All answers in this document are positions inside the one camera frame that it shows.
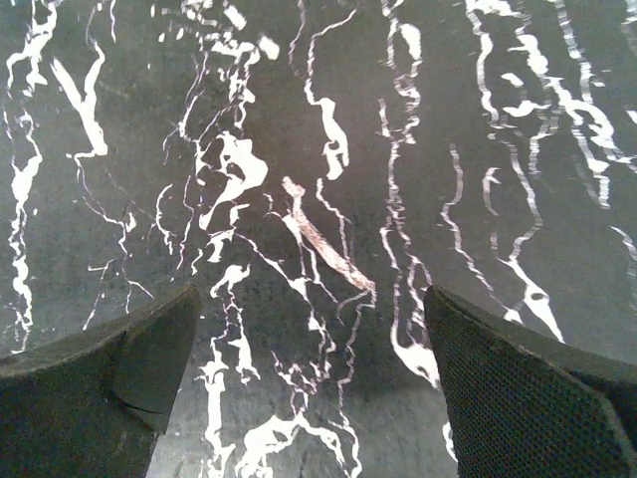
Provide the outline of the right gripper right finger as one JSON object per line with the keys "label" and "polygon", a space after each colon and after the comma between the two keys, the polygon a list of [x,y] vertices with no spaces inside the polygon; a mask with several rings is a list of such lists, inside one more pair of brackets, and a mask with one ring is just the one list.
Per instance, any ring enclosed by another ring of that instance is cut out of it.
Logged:
{"label": "right gripper right finger", "polygon": [[633,477],[636,367],[431,286],[425,321],[461,477]]}

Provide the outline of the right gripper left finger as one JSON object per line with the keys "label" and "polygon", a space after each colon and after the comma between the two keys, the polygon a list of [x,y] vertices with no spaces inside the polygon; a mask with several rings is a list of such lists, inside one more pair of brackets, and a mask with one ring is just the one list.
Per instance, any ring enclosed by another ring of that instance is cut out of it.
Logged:
{"label": "right gripper left finger", "polygon": [[4,477],[143,477],[196,335],[193,285],[1,359]]}

